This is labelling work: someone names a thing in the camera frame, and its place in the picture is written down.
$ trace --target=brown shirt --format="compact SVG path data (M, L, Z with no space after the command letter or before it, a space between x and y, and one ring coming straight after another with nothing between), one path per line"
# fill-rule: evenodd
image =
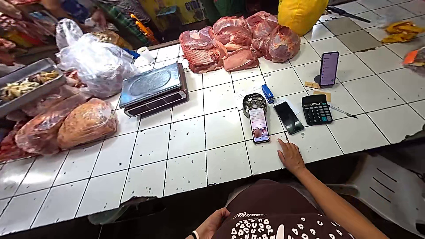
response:
M353 239L344 228L319 214L297 190L259 180L227 206L212 239Z

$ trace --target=digital weighing scale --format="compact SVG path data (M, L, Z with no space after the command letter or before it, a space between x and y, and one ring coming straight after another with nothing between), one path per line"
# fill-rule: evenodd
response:
M188 100L183 66L174 63L124 80L119 106L130 117L144 118Z

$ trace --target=yellow bag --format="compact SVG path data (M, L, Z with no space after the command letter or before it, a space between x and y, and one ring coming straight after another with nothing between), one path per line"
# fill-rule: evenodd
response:
M319 20L328 0L279 0L278 22L303 36Z

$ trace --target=blue stapler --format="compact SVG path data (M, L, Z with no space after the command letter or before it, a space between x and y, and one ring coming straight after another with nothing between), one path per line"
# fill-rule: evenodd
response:
M273 93L270 91L267 85L262 85L261 88L263 89L263 93L267 99L267 102L269 102L269 104L273 103Z

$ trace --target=black smartphone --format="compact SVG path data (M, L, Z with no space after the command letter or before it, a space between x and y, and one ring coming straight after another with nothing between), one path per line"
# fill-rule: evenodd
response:
M251 121L252 137L254 143L269 142L269 129L267 127L266 114L263 108L250 109L249 120Z
M289 134L295 134L304 129L303 124L298 120L287 102L276 105L274 108Z
M322 54L322 63L320 65L320 86L335 84L339 56L340 53L337 51L325 52Z

